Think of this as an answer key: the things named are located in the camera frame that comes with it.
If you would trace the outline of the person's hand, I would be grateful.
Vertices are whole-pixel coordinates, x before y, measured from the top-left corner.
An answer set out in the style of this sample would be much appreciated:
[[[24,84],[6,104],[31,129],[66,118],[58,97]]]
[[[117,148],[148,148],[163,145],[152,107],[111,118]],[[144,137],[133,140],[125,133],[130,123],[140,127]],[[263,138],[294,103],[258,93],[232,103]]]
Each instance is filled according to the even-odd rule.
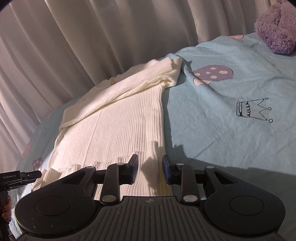
[[[7,223],[10,223],[10,221],[11,221],[11,207],[12,207],[11,197],[8,195],[6,197],[4,205],[1,206],[2,219]]]

